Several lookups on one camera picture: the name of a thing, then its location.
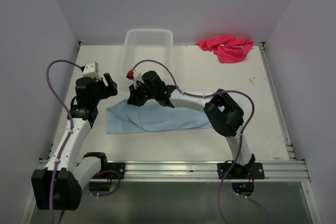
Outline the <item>light blue towel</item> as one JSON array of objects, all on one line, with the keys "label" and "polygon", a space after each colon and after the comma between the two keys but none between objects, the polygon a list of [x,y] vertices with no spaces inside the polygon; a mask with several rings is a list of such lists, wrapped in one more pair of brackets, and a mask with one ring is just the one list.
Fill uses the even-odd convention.
[{"label": "light blue towel", "polygon": [[203,112],[187,108],[169,108],[158,103],[138,107],[127,100],[108,107],[105,112],[107,134],[186,131],[211,129]]}]

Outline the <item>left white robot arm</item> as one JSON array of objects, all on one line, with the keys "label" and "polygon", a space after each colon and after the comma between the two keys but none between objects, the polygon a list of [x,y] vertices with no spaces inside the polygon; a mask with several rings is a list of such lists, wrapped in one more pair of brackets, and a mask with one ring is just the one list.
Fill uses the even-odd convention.
[{"label": "left white robot arm", "polygon": [[76,160],[98,116],[99,102],[117,95],[117,84],[109,73],[100,79],[85,76],[76,81],[75,92],[65,132],[53,157],[43,169],[32,174],[31,183],[40,210],[76,210],[89,180],[94,175],[104,178],[109,172],[105,153],[87,153],[80,164]]}]

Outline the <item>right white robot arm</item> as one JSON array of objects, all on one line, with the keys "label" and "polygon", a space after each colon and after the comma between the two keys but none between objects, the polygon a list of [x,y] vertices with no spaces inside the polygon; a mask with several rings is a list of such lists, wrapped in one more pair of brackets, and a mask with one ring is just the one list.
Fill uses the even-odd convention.
[{"label": "right white robot arm", "polygon": [[165,84],[155,71],[136,76],[130,70],[126,78],[133,81],[127,101],[130,105],[143,106],[148,100],[154,100],[161,106],[205,113],[213,129],[225,137],[232,152],[233,164],[223,171],[237,178],[247,178],[252,173],[255,156],[244,136],[250,119],[244,121],[243,109],[226,91],[218,90],[215,95],[186,94],[176,85]]}]

